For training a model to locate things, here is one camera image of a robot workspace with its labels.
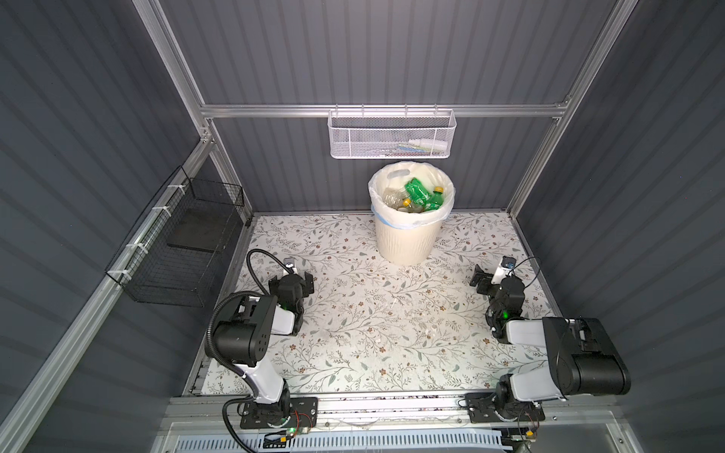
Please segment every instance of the gray wall panel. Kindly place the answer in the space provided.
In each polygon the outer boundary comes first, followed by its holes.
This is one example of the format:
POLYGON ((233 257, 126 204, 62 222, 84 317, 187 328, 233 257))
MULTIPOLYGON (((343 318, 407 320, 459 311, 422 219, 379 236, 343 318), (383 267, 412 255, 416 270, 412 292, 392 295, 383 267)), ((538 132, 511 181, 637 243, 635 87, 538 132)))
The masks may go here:
POLYGON ((641 1, 518 218, 564 315, 599 317, 629 366, 650 452, 725 427, 724 20, 641 1))
POLYGON ((562 101, 613 0, 162 0, 210 104, 562 101))
MULTIPOLYGON (((333 159, 323 119, 215 120, 257 211, 370 209, 368 181, 392 163, 333 159)), ((551 124, 547 118, 462 118, 448 159, 456 208, 506 207, 551 124)))
MULTIPOLYGON (((0 3, 2 417, 198 139, 130 1, 0 3)), ((145 451, 205 316, 122 298, 26 451, 145 451)))

